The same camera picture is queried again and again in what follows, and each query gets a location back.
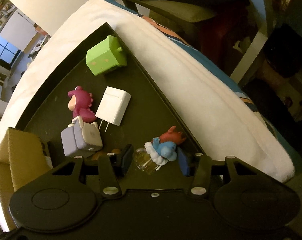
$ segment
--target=red figurine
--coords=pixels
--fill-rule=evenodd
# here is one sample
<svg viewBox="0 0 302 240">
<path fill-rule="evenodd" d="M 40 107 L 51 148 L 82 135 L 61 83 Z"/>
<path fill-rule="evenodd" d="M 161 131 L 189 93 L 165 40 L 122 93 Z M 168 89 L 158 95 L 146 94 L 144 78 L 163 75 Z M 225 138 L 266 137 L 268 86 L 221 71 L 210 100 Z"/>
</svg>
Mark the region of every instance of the red figurine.
<svg viewBox="0 0 302 240">
<path fill-rule="evenodd" d="M 81 116 L 84 122 L 92 123 L 96 120 L 95 113 L 91 111 L 93 98 L 92 94 L 83 90 L 81 86 L 77 86 L 75 90 L 68 92 L 71 98 L 68 108 L 73 111 L 73 118 Z"/>
<path fill-rule="evenodd" d="M 182 132 L 175 132 L 176 126 L 172 126 L 167 132 L 160 135 L 160 143 L 164 142 L 174 142 L 176 145 L 183 143 L 186 138 L 182 138 Z"/>
</svg>

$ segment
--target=cardboard box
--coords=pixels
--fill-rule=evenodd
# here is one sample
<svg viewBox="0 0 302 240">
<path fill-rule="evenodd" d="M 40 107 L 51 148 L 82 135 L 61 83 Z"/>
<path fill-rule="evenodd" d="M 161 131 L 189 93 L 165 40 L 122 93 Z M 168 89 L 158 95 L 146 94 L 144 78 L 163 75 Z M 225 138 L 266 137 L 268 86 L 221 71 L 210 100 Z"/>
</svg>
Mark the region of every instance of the cardboard box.
<svg viewBox="0 0 302 240">
<path fill-rule="evenodd" d="M 0 144 L 0 201 L 10 230 L 16 228 L 9 211 L 12 194 L 50 170 L 44 151 L 39 137 L 11 127 Z"/>
<path fill-rule="evenodd" d="M 36 26 L 35 27 L 35 30 L 38 32 L 38 33 L 41 33 L 43 36 L 46 36 L 47 35 L 47 32 L 45 30 L 43 30 L 40 26 Z"/>
</svg>

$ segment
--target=clear glass object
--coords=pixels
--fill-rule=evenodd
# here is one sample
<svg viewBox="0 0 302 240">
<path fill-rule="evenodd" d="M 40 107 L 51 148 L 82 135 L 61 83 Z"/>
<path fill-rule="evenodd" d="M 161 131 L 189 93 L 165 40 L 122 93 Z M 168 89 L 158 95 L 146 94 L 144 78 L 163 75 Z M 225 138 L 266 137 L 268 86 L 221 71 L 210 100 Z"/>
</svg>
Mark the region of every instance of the clear glass object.
<svg viewBox="0 0 302 240">
<path fill-rule="evenodd" d="M 137 167 L 145 171 L 147 174 L 152 174 L 159 169 L 160 165 L 152 161 L 150 155 L 146 152 L 145 148 L 139 148 L 133 153 L 133 159 Z"/>
</svg>

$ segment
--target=white cabinet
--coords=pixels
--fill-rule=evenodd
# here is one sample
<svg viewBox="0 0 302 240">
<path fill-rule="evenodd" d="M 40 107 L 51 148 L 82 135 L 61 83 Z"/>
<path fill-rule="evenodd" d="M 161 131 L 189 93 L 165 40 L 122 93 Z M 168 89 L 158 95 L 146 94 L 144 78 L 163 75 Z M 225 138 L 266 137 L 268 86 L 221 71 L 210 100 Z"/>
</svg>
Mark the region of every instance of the white cabinet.
<svg viewBox="0 0 302 240">
<path fill-rule="evenodd" d="M 35 34 L 36 31 L 33 24 L 18 11 L 12 14 L 0 32 L 2 38 L 6 39 L 21 51 L 25 50 Z"/>
</svg>

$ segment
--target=window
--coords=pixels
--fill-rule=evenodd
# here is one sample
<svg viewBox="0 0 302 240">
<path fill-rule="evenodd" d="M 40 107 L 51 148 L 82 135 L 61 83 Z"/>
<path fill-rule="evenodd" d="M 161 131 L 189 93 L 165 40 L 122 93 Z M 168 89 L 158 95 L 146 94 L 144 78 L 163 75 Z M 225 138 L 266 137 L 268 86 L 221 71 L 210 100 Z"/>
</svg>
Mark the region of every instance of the window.
<svg viewBox="0 0 302 240">
<path fill-rule="evenodd" d="M 8 43 L 5 39 L 0 36 L 0 59 L 4 60 L 8 64 L 11 64 L 15 54 L 18 51 L 18 48 Z"/>
</svg>

